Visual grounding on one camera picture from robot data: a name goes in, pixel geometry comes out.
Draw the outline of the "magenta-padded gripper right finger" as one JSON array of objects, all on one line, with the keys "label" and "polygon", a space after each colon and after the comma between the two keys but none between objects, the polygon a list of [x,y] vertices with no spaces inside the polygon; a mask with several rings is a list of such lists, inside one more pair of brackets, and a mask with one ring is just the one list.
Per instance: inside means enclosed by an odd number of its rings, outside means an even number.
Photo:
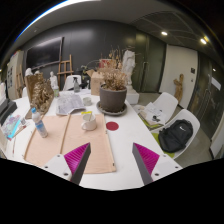
[{"label": "magenta-padded gripper right finger", "polygon": [[167,154],[159,155],[137,143],[133,144],[132,153],[145,185],[182,169],[182,167]]}]

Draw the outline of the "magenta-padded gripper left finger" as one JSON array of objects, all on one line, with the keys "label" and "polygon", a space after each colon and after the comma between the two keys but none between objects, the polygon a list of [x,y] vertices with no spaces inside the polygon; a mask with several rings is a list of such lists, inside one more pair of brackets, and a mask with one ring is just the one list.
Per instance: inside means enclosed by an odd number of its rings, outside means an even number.
[{"label": "magenta-padded gripper left finger", "polygon": [[90,154],[91,144],[86,143],[65,155],[57,154],[43,166],[43,169],[78,185]]}]

